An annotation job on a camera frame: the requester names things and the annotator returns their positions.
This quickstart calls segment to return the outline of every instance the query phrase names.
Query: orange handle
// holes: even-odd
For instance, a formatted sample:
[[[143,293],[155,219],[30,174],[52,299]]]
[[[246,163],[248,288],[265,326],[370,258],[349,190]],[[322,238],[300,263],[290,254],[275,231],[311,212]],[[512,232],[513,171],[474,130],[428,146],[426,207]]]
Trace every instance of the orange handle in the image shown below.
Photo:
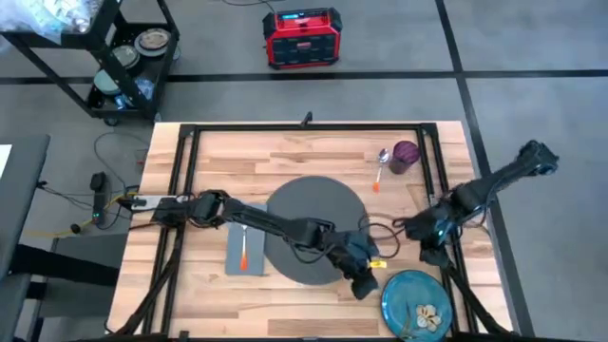
[[[242,258],[240,259],[240,270],[247,270],[247,255],[243,253]]]

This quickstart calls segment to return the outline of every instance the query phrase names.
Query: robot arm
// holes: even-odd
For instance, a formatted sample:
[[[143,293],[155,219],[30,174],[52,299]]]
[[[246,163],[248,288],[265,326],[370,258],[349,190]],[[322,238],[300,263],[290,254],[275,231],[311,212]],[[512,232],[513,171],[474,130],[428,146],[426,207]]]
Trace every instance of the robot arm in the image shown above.
[[[245,205],[221,190],[204,191],[184,203],[163,199],[153,217],[169,226],[186,219],[199,228],[217,228],[224,222],[245,224],[282,237],[293,249],[319,253],[319,258],[326,256],[346,279],[352,280],[352,293],[357,299],[365,298],[378,287],[369,261],[379,251],[366,232],[335,232],[332,222],[319,218],[282,218]]]
[[[456,186],[434,206],[413,218],[399,218],[393,225],[405,227],[408,238],[420,240],[423,252],[439,248],[452,229],[485,212],[499,191],[523,177],[554,173],[558,159],[543,143],[530,141],[509,165],[486,177]]]

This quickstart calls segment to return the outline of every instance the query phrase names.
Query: wheel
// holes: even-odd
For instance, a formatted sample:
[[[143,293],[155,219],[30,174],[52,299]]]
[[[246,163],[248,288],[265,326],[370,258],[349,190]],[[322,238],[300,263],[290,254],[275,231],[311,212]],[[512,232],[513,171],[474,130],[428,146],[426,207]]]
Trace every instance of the wheel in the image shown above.
[[[114,127],[118,124],[118,119],[116,118],[104,118],[104,124],[107,124],[110,127]]]

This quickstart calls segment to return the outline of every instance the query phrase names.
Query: metal spoon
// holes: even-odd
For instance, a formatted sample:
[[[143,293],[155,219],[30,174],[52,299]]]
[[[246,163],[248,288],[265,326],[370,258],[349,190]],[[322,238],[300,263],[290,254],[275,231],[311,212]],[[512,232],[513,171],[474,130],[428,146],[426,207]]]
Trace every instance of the metal spoon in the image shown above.
[[[384,168],[384,164],[389,162],[390,153],[386,148],[383,148],[378,154],[378,162],[380,166],[378,166],[378,175],[376,175],[376,182],[373,184],[373,192],[380,192],[380,177],[382,176],[382,169]]]
[[[240,225],[241,227],[243,227],[243,249],[241,251],[241,255],[240,255],[240,270],[241,271],[246,271],[247,270],[247,226],[244,224]]]

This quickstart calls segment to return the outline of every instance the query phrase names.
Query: black floor line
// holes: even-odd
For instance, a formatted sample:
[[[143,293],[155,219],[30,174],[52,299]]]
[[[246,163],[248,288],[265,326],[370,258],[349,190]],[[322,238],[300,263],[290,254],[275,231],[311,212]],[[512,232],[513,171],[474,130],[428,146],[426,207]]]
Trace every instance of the black floor line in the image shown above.
[[[608,77],[607,69],[579,70],[470,70],[470,71],[341,71],[292,73],[234,73],[169,75],[167,83],[256,82],[256,81],[331,81],[331,80],[438,80],[526,79]],[[64,77],[71,85],[90,85],[92,77]],[[0,77],[0,86],[52,85],[47,77]]]
[[[467,79],[504,79],[504,78],[589,78],[608,77],[605,69],[580,70],[471,70],[463,71]]]
[[[439,11],[439,18],[446,36],[449,56],[454,67],[454,71],[456,71],[456,83],[463,102],[466,123],[468,124],[470,131],[473,149],[475,151],[475,156],[477,157],[477,163],[482,176],[486,176],[491,173],[490,164],[487,159],[487,153],[485,151],[477,116],[475,115],[473,101],[468,90],[468,85],[466,84],[466,77],[463,72],[463,63],[461,61],[460,54],[458,53],[458,46],[456,45],[454,31],[452,30],[452,26],[449,23],[449,17],[447,16],[446,4],[444,3],[444,0],[435,0],[435,4],[437,6],[437,10]],[[513,310],[517,319],[517,329],[524,336],[534,336],[532,320],[525,302],[522,284],[517,272],[517,265],[515,264],[515,258],[513,257],[513,251],[511,250],[511,244],[506,232],[503,214],[500,210],[500,205],[498,202],[492,206],[491,218],[496,240],[499,241],[498,248],[502,259],[503,271],[506,278],[509,280],[508,284],[504,285],[507,286],[511,296],[511,303],[513,304]]]

